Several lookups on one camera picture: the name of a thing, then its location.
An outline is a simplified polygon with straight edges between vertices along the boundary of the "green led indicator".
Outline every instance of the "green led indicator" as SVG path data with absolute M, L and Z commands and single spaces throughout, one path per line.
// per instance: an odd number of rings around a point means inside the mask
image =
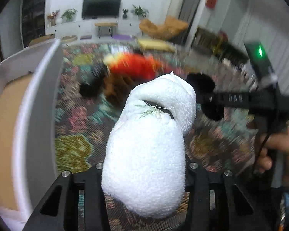
M 262 49 L 260 46 L 259 46 L 259 55 L 262 57 Z

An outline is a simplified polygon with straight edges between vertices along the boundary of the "black tv screen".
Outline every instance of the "black tv screen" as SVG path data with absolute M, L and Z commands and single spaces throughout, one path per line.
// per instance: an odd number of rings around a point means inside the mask
M 83 0 L 82 17 L 118 17 L 121 0 Z

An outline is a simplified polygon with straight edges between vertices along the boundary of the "colorful rug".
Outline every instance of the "colorful rug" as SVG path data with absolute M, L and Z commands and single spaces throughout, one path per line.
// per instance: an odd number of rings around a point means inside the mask
M 91 75 L 91 65 L 102 61 L 110 53 L 111 46 L 133 44 L 82 44 L 63 49 L 64 69 L 61 76 L 56 105 L 56 157 L 57 168 L 61 172 L 85 171 L 103 161 L 110 131 L 120 116 L 120 110 L 105 100 L 104 94 L 94 99 L 84 99 L 79 94 L 79 83 Z M 174 71 L 185 78 L 190 71 L 202 71 L 216 82 L 217 90 L 246 90 L 240 74 L 207 59 L 207 63 L 197 64 L 184 52 L 147 52 L 169 65 L 162 73 Z M 247 130 L 247 111 L 226 109 L 225 118 L 220 122 L 209 120 L 197 106 L 197 116 L 192 130 L 185 137 L 186 153 L 199 159 L 209 171 L 230 169 L 239 173 L 252 157 L 254 132 Z M 105 196 L 109 223 L 112 230 L 170 230 L 184 220 L 188 204 L 185 195 L 179 208 L 165 219 L 141 218 L 128 211 L 125 206 Z M 83 193 L 79 195 L 79 230 L 83 225 Z

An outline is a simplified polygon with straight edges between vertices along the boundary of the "silver screw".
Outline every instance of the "silver screw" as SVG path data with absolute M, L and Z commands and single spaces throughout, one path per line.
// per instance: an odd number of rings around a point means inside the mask
M 229 177 L 232 176 L 232 172 L 230 170 L 226 170 L 224 174 L 225 176 L 229 176 Z
M 96 164 L 95 167 L 96 167 L 97 169 L 103 169 L 103 163 L 100 162 L 100 163 Z
M 68 177 L 68 176 L 70 175 L 70 172 L 69 172 L 68 170 L 64 170 L 64 171 L 61 173 L 61 175 L 62 175 L 63 177 Z
M 196 169 L 196 168 L 198 168 L 198 167 L 199 167 L 199 166 L 198 166 L 197 163 L 195 163 L 195 162 L 190 163 L 190 168 Z

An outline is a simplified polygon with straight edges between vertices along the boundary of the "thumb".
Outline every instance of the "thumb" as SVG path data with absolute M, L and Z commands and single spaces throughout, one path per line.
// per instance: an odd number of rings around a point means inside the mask
M 262 143 L 266 138 L 266 134 L 260 136 L 260 142 Z M 287 133 L 273 134 L 269 137 L 264 147 L 268 149 L 276 149 L 289 154 L 289 127 Z

